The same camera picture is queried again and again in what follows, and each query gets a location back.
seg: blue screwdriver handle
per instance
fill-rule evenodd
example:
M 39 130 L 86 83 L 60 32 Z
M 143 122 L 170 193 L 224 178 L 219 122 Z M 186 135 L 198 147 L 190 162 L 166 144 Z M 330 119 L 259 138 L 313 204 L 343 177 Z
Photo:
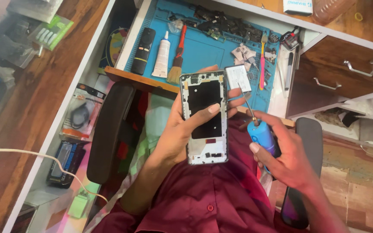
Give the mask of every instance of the blue screwdriver handle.
M 264 121 L 262 121 L 258 126 L 254 125 L 254 122 L 251 122 L 247 126 L 247 131 L 253 142 L 257 142 L 264 149 L 270 152 L 272 156 L 276 155 L 276 141 L 273 138 L 269 126 Z

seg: black armrest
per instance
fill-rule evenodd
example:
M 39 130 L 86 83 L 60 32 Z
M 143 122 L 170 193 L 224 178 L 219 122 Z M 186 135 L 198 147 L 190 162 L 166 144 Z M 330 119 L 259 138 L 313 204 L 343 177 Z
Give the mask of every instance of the black armrest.
M 92 182 L 104 184 L 109 178 L 119 141 L 136 146 L 139 140 L 140 134 L 125 122 L 135 92 L 132 84 L 116 82 L 103 102 L 87 164 Z
M 322 126 L 313 119 L 301 117 L 296 120 L 296 133 L 302 138 L 310 165 L 320 177 L 323 163 Z M 287 225 L 297 229 L 305 229 L 309 225 L 302 194 L 298 190 L 287 187 L 281 208 L 281 219 Z

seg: blue silicone repair mat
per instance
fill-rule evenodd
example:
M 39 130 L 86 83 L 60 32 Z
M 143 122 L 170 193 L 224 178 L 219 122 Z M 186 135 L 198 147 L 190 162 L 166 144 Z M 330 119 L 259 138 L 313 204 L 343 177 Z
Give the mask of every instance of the blue silicone repair mat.
M 158 49 L 160 40 L 164 37 L 165 32 L 169 31 L 168 20 L 169 17 L 175 15 L 176 18 L 190 19 L 195 22 L 204 22 L 194 17 L 194 7 L 180 0 L 152 0 L 148 12 L 146 14 L 145 20 L 143 21 L 141 31 L 137 37 L 131 55 L 127 61 L 125 71 L 130 72 L 132 67 L 133 58 L 135 57 L 137 45 L 139 44 L 140 37 L 142 35 L 144 28 L 152 28 L 156 31 L 156 36 L 153 41 L 152 48 L 150 50 L 148 63 L 146 65 L 145 71 L 143 73 L 144 77 L 148 77 L 160 82 L 166 82 L 165 78 L 154 77 L 152 76 L 152 71 L 155 66 L 155 61 L 158 55 Z M 281 35 L 275 32 L 270 31 L 270 29 L 262 27 L 257 24 L 243 21 L 244 23 L 251 24 L 254 28 L 262 30 L 264 33 L 267 33 L 267 36 L 270 33 L 276 34 L 278 37 Z M 184 54 L 182 55 L 184 62 L 182 64 L 182 73 L 195 73 L 201 68 L 207 66 L 213 66 L 215 64 L 224 69 L 226 66 L 234 65 L 234 55 L 231 53 L 234 49 L 240 46 L 240 43 L 244 43 L 251 50 L 257 52 L 256 63 L 260 61 L 261 53 L 261 43 L 255 43 L 243 39 L 240 36 L 232 35 L 227 32 L 223 32 L 227 37 L 227 40 L 222 43 L 221 41 L 215 40 L 214 38 L 208 36 L 204 32 L 201 32 L 198 29 L 193 27 L 188 27 L 185 34 L 184 41 Z M 171 48 L 169 50 L 169 62 L 168 62 L 168 72 L 172 67 L 172 61 L 175 57 L 175 50 L 179 44 L 179 33 L 171 33 L 169 31 L 168 40 L 171 42 Z M 265 47 L 270 49 L 275 48 L 278 51 L 279 43 L 271 44 L 269 41 L 266 43 Z M 267 85 L 263 90 L 260 90 L 258 87 L 260 72 L 254 67 L 251 66 L 250 71 L 253 73 L 254 79 L 250 80 L 251 84 L 251 98 L 249 99 L 249 104 L 252 109 L 260 110 L 267 112 L 270 103 L 270 96 L 273 88 L 274 73 L 276 71 L 276 65 L 266 61 L 265 69 L 268 71 L 271 76 L 265 76 Z

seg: hand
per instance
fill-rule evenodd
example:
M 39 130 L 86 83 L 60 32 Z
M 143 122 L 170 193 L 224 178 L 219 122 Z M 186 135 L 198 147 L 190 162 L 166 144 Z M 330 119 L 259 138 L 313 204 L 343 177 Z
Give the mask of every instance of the hand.
M 207 68 L 200 69 L 198 72 L 217 71 L 218 66 L 210 66 Z M 227 97 L 235 98 L 241 95 L 239 88 L 230 90 L 227 93 Z M 235 115 L 238 110 L 237 107 L 245 103 L 244 98 L 231 100 L 228 102 L 228 118 Z M 178 93 L 175 99 L 171 112 L 169 114 L 168 122 L 163 130 L 161 137 L 159 138 L 158 144 L 153 156 L 159 156 L 160 160 L 169 162 L 174 165 L 184 161 L 187 158 L 185 146 L 191 137 L 192 131 L 212 119 L 215 115 L 220 112 L 220 104 L 214 104 L 206 109 L 198 111 L 196 114 L 191 116 L 189 119 L 184 121 L 182 119 L 182 101 L 181 94 Z
M 272 127 L 281 150 L 281 156 L 275 159 L 262 146 L 255 142 L 251 143 L 250 149 L 259 167 L 266 165 L 277 180 L 302 193 L 314 184 L 318 184 L 319 178 L 306 157 L 302 138 L 288 130 L 278 117 L 260 111 L 253 111 L 253 113 L 257 119 Z

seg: toothbrush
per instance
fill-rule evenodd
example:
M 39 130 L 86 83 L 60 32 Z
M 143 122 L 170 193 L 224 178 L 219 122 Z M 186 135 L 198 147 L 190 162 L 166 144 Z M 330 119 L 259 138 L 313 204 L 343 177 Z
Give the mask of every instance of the toothbrush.
M 264 44 L 267 42 L 267 34 L 263 34 L 262 37 L 262 56 L 260 58 L 260 90 L 264 89 Z

